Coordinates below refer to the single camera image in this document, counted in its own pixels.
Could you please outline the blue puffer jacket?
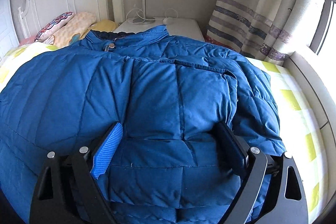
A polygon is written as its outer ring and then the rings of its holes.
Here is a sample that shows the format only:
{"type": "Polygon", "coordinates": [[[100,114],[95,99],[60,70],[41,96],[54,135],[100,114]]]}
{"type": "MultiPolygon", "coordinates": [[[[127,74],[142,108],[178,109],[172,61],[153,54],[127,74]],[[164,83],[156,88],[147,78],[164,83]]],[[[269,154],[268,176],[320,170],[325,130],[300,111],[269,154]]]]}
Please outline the blue puffer jacket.
{"type": "Polygon", "coordinates": [[[1,189],[24,221],[51,151],[123,136],[98,186],[119,223],[217,223],[241,184],[217,123],[280,156],[270,77],[228,48],[171,36],[92,31],[24,63],[1,91],[1,189]]]}

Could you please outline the white and yellow checked bedsheet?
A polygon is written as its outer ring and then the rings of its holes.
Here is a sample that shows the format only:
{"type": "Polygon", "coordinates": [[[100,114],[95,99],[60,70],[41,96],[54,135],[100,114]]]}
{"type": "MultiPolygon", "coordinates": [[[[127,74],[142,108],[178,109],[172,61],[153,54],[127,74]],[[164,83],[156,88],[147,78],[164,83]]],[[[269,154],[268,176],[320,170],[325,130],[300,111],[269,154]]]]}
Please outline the white and yellow checked bedsheet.
{"type": "MultiPolygon", "coordinates": [[[[24,63],[57,50],[57,46],[32,43],[8,51],[1,60],[1,91],[24,63]]],[[[329,163],[313,107],[298,83],[298,76],[294,77],[289,69],[249,57],[247,60],[270,75],[270,88],[280,117],[280,137],[286,148],[294,152],[307,198],[308,223],[313,223],[327,204],[329,190],[329,163]]]]}

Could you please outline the peach textured pillow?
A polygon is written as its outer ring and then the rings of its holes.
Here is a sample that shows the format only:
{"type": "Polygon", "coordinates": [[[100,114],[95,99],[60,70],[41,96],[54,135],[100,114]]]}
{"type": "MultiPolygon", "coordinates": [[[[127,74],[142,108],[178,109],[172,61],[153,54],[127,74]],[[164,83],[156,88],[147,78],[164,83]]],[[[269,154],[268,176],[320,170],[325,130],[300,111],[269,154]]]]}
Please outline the peach textured pillow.
{"type": "Polygon", "coordinates": [[[88,28],[97,22],[95,14],[90,12],[81,12],[65,24],[60,30],[52,34],[44,41],[45,44],[54,45],[58,48],[64,48],[70,45],[71,41],[77,41],[88,30],[88,28]]]}

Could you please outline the floral patterned pillow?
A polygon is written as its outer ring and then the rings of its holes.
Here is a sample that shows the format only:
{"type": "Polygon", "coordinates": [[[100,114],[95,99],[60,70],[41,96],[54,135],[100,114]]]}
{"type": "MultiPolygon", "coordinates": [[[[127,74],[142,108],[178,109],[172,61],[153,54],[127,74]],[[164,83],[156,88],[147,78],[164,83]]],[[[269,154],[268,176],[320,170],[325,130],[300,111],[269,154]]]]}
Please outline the floral patterned pillow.
{"type": "Polygon", "coordinates": [[[34,42],[44,42],[56,31],[60,30],[66,25],[73,17],[75,13],[72,11],[64,12],[45,25],[35,36],[34,42]]]}

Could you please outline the yellow pillow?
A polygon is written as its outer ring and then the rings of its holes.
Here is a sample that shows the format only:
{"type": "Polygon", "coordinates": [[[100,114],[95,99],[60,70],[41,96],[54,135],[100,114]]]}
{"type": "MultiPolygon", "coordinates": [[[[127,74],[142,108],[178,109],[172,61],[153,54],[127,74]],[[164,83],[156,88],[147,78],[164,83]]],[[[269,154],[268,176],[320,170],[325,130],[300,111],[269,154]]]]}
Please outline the yellow pillow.
{"type": "Polygon", "coordinates": [[[97,23],[92,24],[85,32],[84,34],[80,37],[80,39],[85,38],[86,34],[90,31],[100,31],[100,32],[112,32],[115,29],[118,28],[118,24],[115,23],[114,21],[104,19],[102,21],[99,21],[97,23]]]}

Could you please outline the white wardrobe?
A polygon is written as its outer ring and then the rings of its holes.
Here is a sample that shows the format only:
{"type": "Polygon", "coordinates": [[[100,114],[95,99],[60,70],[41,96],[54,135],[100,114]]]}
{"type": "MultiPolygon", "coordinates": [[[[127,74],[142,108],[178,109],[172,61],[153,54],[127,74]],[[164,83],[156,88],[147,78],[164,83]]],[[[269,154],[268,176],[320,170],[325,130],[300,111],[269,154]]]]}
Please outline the white wardrobe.
{"type": "Polygon", "coordinates": [[[11,14],[10,0],[0,0],[0,57],[19,45],[11,14]]]}

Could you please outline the white bedside table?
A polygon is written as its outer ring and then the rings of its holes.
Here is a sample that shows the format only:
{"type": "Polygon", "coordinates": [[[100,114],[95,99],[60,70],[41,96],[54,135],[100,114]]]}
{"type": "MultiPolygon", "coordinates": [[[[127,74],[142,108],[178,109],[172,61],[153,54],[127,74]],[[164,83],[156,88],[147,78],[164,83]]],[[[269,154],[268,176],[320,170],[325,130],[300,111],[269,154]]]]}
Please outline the white bedside table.
{"type": "Polygon", "coordinates": [[[205,42],[201,29],[196,20],[183,18],[155,18],[149,23],[133,23],[131,19],[123,22],[114,30],[115,33],[127,32],[138,33],[153,28],[155,26],[165,25],[170,35],[184,36],[201,42],[205,42]]]}

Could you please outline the silver lamp pole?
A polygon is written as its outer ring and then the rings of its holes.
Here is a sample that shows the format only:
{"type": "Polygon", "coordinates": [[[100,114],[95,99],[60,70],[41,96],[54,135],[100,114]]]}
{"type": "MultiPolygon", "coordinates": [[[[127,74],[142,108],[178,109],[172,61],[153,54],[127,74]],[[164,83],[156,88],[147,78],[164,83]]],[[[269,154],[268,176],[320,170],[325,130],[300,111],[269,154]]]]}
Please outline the silver lamp pole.
{"type": "Polygon", "coordinates": [[[146,13],[146,0],[142,0],[142,9],[137,12],[136,17],[132,20],[134,24],[151,24],[155,18],[147,16],[146,13]]]}

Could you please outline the striped nautical curtain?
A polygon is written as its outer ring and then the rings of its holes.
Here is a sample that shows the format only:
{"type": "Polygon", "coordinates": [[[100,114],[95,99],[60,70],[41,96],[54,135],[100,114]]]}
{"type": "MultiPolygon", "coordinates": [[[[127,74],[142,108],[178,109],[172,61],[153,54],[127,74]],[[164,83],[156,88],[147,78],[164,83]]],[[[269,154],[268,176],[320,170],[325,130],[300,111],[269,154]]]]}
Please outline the striped nautical curtain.
{"type": "Polygon", "coordinates": [[[209,43],[282,64],[315,36],[325,0],[217,0],[209,43]]]}

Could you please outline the window frame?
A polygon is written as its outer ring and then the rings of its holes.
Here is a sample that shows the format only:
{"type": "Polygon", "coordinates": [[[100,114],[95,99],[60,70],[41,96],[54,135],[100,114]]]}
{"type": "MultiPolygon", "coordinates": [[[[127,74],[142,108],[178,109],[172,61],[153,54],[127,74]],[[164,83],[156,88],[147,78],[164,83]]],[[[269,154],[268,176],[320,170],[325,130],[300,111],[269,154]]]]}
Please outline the window frame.
{"type": "Polygon", "coordinates": [[[321,17],[309,48],[318,55],[327,41],[327,33],[331,29],[333,18],[335,18],[335,0],[325,0],[321,17]]]}

